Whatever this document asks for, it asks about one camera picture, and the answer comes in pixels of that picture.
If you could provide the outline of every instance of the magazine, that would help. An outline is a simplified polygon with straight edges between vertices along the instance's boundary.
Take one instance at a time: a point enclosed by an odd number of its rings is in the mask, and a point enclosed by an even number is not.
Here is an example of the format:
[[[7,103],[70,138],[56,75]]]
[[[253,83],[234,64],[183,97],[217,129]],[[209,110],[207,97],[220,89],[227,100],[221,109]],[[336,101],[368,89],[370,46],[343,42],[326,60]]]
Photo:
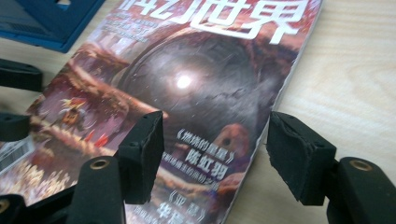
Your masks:
[[[33,150],[2,148],[0,193],[27,204],[77,183],[163,111],[150,203],[128,223],[222,223],[320,0],[122,0],[30,106]]]

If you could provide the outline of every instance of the magazine cover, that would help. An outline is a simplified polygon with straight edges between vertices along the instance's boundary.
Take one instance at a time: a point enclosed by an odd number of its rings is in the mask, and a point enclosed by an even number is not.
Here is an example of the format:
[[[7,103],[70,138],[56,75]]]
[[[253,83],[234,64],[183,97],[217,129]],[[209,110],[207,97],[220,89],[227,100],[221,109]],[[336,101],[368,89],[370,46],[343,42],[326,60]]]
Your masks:
[[[128,223],[224,222],[320,4],[120,1],[28,109],[32,141],[1,149],[0,193],[32,204],[76,184],[161,110],[151,202],[126,205]]]

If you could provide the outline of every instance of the barcode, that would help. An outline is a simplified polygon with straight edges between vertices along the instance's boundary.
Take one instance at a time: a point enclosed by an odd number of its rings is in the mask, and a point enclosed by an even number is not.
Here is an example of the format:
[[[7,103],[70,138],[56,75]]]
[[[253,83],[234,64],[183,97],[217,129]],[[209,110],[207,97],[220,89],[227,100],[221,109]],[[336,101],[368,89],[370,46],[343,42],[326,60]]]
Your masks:
[[[18,142],[5,143],[0,150],[0,174],[11,168],[32,151],[33,143],[29,136]]]

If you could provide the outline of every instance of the table surface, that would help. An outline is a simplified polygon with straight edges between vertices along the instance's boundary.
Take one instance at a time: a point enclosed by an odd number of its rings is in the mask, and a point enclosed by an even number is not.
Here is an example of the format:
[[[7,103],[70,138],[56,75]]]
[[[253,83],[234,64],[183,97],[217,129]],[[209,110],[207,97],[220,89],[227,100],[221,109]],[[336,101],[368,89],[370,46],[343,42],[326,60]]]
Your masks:
[[[66,54],[0,39],[0,58],[58,73],[119,0],[108,0]],[[335,146],[336,159],[379,165],[396,183],[396,1],[325,0],[278,111],[291,114]],[[24,112],[38,93],[0,89],[0,109]],[[227,224],[327,223],[326,206],[296,202],[262,146]]]

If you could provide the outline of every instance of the glowing light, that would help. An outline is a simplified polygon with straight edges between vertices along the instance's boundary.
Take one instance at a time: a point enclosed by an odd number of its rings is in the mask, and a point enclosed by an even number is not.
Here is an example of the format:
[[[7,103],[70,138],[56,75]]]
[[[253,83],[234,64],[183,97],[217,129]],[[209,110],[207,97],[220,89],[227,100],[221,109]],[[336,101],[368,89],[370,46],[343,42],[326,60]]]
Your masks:
[[[186,89],[191,84],[191,78],[187,76],[181,76],[177,79],[177,87],[179,89]]]

